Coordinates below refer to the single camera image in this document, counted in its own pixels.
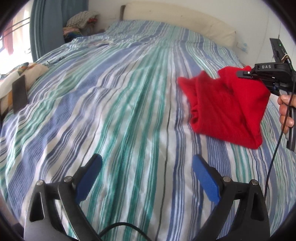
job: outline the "black cable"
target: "black cable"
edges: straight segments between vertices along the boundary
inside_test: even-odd
[[[136,227],[135,225],[132,225],[130,223],[125,223],[125,222],[119,222],[119,223],[114,223],[106,227],[103,231],[99,233],[99,237],[102,238],[107,232],[109,232],[111,229],[118,227],[118,226],[128,226],[131,227],[132,229],[136,230],[138,233],[140,233],[147,241],[152,241],[141,229]]]
[[[282,138],[282,136],[283,136],[284,129],[285,129],[286,122],[287,122],[287,118],[288,118],[289,107],[290,107],[290,105],[291,105],[291,102],[292,102],[292,99],[293,99],[293,95],[294,95],[294,91],[295,91],[295,76],[294,76],[294,69],[293,69],[293,67],[292,67],[291,64],[290,64],[290,68],[291,68],[291,72],[292,72],[293,89],[292,89],[291,98],[290,98],[290,100],[289,100],[289,104],[288,104],[288,107],[287,107],[287,112],[286,112],[286,116],[285,116],[285,120],[284,120],[283,128],[282,128],[282,130],[281,130],[281,134],[280,134],[280,136],[279,136],[278,143],[277,143],[277,145],[276,145],[276,148],[275,148],[275,150],[274,150],[274,154],[273,154],[272,159],[271,159],[271,163],[270,163],[270,165],[269,165],[268,174],[267,174],[266,182],[265,182],[264,201],[266,200],[269,176],[270,176],[270,173],[271,173],[271,169],[272,169],[272,166],[273,166],[273,163],[274,163],[274,159],[275,159],[275,156],[276,156],[277,150],[278,150],[278,148],[279,148],[279,144],[281,143],[281,138]]]

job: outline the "wall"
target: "wall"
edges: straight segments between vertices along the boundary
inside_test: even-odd
[[[97,30],[119,20],[120,6],[132,0],[89,0],[89,9],[100,12]],[[234,27],[236,42],[247,43],[248,53],[234,47],[242,63],[270,62],[269,38],[280,38],[290,55],[296,50],[287,30],[262,0],[154,0],[187,7],[214,16]]]

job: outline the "silver bolt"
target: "silver bolt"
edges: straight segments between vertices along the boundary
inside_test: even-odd
[[[258,182],[257,182],[256,180],[254,180],[254,179],[251,181],[251,183],[252,183],[253,185],[255,185],[255,186],[258,185]]]
[[[231,178],[228,176],[225,176],[225,177],[223,177],[223,181],[228,183],[231,181]]]
[[[36,185],[41,186],[43,184],[43,180],[39,180],[36,182]]]
[[[68,182],[72,181],[72,177],[71,177],[71,176],[66,176],[66,177],[64,178],[64,181],[65,181],[66,183],[68,183]]]

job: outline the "striped bedsheet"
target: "striped bedsheet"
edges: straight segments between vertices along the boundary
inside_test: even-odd
[[[21,224],[37,180],[73,175],[93,153],[103,157],[103,168],[81,208],[98,232],[126,221],[153,240],[191,240],[214,207],[192,172],[198,153],[221,175],[240,182],[254,178],[264,189],[280,134],[276,106],[268,104],[263,144],[251,150],[194,133],[188,101],[176,83],[201,70],[216,77],[225,66],[241,66],[233,51],[185,28],[122,21],[38,62],[50,70],[29,91],[29,104],[6,116],[0,136],[1,192]],[[283,138],[269,182],[271,232],[296,200],[296,156],[285,146]],[[125,227],[105,238],[143,240]]]

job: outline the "headboard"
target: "headboard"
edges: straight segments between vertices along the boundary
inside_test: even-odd
[[[172,4],[135,1],[121,6],[121,20],[153,20],[188,28],[216,44],[232,48],[235,29],[210,15]]]

